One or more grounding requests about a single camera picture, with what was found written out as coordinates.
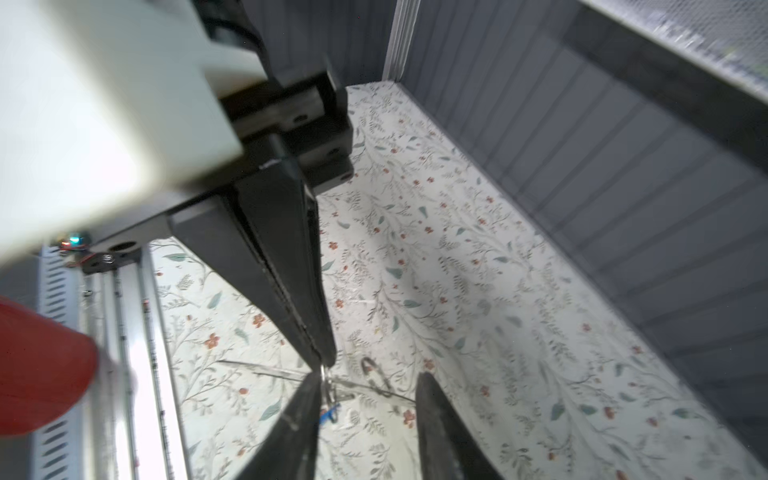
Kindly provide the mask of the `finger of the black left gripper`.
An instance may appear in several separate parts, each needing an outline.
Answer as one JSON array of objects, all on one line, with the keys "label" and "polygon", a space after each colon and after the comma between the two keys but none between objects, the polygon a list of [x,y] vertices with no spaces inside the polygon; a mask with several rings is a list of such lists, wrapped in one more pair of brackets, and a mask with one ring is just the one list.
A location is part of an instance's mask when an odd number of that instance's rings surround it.
[{"label": "finger of the black left gripper", "polygon": [[276,281],[282,301],[308,343],[309,359],[330,368],[337,347],[322,287],[317,201],[298,161],[274,160],[235,183],[244,227]]},{"label": "finger of the black left gripper", "polygon": [[209,197],[168,215],[172,234],[258,307],[312,369],[320,355],[228,200]]}]

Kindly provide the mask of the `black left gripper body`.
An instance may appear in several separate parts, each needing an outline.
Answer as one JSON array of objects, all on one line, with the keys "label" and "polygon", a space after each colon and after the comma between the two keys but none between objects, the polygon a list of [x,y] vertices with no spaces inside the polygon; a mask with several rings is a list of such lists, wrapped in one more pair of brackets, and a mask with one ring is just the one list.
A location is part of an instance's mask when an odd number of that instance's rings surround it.
[{"label": "black left gripper body", "polygon": [[307,188],[324,193],[350,180],[354,129],[344,83],[329,68],[294,72],[221,101],[243,151],[212,172],[164,187],[138,205],[78,233],[80,252],[131,251],[165,235],[161,218],[224,192],[284,158],[298,162]]}]

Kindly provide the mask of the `perforated metal ring plate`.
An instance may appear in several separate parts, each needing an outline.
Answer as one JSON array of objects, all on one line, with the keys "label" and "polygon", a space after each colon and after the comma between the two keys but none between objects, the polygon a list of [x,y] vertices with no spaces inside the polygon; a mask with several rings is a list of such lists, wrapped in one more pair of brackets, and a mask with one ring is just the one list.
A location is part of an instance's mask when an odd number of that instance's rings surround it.
[{"label": "perforated metal ring plate", "polygon": [[[241,361],[234,361],[234,360],[223,359],[223,360],[217,360],[216,363],[222,364],[231,368],[245,369],[246,371],[249,371],[250,373],[253,373],[255,375],[267,376],[267,377],[272,377],[272,378],[277,378],[277,379],[287,380],[292,382],[301,382],[304,379],[304,377],[308,375],[308,372],[286,370],[286,369],[277,368],[277,367],[271,367],[271,366],[241,362]],[[378,397],[379,399],[383,401],[387,401],[393,405],[398,405],[403,407],[416,406],[416,402],[413,399],[394,393],[391,390],[385,390],[383,387],[379,387],[376,384],[355,383],[353,381],[343,379],[338,376],[330,376],[329,380],[331,384],[338,389],[338,395],[339,395],[338,399],[341,399],[340,395],[342,393],[360,394],[360,395]]]}]

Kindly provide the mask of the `blue key tag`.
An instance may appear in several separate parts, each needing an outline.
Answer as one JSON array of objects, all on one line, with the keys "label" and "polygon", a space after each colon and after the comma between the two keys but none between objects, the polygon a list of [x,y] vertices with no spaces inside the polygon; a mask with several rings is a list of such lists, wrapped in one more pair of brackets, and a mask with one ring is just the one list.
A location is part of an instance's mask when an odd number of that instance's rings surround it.
[{"label": "blue key tag", "polygon": [[319,417],[319,424],[324,425],[326,423],[336,424],[339,420],[339,408],[340,404],[336,403],[329,409],[323,409]]}]

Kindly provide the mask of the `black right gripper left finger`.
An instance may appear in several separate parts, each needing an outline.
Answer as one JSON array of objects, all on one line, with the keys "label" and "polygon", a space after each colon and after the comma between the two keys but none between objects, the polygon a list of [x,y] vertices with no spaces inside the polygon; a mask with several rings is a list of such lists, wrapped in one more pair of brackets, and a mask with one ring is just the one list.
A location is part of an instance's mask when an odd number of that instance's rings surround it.
[{"label": "black right gripper left finger", "polygon": [[308,374],[266,440],[236,479],[307,479],[316,471],[321,376]]}]

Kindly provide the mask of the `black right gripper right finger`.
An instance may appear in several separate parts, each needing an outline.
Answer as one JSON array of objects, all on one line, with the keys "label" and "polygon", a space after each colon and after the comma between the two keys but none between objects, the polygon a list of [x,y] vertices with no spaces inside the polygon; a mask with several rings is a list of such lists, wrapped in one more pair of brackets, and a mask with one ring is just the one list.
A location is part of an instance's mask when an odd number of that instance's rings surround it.
[{"label": "black right gripper right finger", "polygon": [[416,420],[423,479],[502,479],[429,372],[418,376]]}]

